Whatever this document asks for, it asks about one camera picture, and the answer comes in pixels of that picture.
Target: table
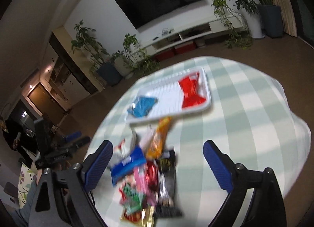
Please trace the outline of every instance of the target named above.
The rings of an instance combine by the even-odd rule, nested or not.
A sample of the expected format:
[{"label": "table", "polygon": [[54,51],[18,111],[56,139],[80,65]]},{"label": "table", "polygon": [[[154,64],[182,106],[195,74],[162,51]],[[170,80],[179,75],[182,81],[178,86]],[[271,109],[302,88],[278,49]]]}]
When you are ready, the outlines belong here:
[{"label": "table", "polygon": [[[283,197],[296,181],[310,150],[310,130],[290,111],[277,80],[232,60],[198,57],[138,80],[103,120],[87,155],[94,153],[104,139],[115,146],[131,135],[124,117],[141,86],[193,67],[205,69],[212,106],[200,114],[179,118],[168,133],[166,146],[173,146],[178,156],[176,200],[184,217],[158,219],[156,226],[208,226],[225,200],[227,192],[220,189],[203,156],[206,140],[212,139],[223,153],[248,169],[273,168]],[[140,132],[146,127],[134,129]],[[119,221],[120,193],[118,187],[112,187],[110,171],[105,170],[93,193],[96,208],[108,226],[132,226]],[[251,196],[252,189],[234,226],[241,225]]]}]

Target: green candy wrapper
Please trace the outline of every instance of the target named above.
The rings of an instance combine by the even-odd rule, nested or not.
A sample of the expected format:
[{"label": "green candy wrapper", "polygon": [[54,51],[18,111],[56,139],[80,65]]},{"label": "green candy wrapper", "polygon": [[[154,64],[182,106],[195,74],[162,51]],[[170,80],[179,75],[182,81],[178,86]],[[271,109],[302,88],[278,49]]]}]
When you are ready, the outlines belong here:
[{"label": "green candy wrapper", "polygon": [[136,189],[131,188],[129,184],[125,184],[122,188],[124,195],[128,202],[124,204],[125,213],[127,216],[142,209],[142,202],[145,194],[138,192]]}]

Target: doorway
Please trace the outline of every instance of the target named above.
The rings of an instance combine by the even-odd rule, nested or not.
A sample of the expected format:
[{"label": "doorway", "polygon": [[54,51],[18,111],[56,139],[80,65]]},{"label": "doorway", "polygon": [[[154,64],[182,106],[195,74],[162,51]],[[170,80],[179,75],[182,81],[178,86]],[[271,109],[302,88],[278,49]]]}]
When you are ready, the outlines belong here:
[{"label": "doorway", "polygon": [[19,123],[23,127],[24,131],[26,131],[26,129],[35,130],[34,121],[37,118],[29,111],[27,106],[25,106],[21,100],[19,100],[13,108],[9,119]]},{"label": "doorway", "polygon": [[54,125],[57,125],[66,113],[41,83],[31,91],[28,98]]}]

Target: blue candy wrapper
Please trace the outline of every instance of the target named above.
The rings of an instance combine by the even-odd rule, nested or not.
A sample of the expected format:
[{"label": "blue candy wrapper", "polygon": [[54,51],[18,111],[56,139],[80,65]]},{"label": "blue candy wrapper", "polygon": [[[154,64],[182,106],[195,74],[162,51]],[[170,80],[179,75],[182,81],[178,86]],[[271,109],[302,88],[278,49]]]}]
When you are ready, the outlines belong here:
[{"label": "blue candy wrapper", "polygon": [[142,149],[136,146],[129,156],[124,158],[120,163],[110,169],[112,186],[115,186],[117,182],[126,174],[132,172],[135,167],[144,163],[146,163],[146,159]]},{"label": "blue candy wrapper", "polygon": [[137,118],[146,116],[156,102],[156,98],[139,96],[134,100],[131,107],[128,108],[128,113]]}]

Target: white tray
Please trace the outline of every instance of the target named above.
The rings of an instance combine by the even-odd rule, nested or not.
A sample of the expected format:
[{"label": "white tray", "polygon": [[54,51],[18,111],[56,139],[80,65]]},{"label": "white tray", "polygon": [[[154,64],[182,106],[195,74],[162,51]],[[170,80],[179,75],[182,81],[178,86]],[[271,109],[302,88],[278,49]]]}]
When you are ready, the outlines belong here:
[{"label": "white tray", "polygon": [[[184,96],[178,81],[195,72],[199,72],[198,94],[204,97],[206,101],[201,105],[182,109]],[[187,69],[148,83],[139,89],[134,99],[138,96],[155,97],[158,99],[158,102],[145,117],[136,118],[127,113],[125,116],[126,123],[141,123],[158,120],[166,116],[180,116],[189,113],[201,112],[211,105],[208,81],[203,68]]]}]

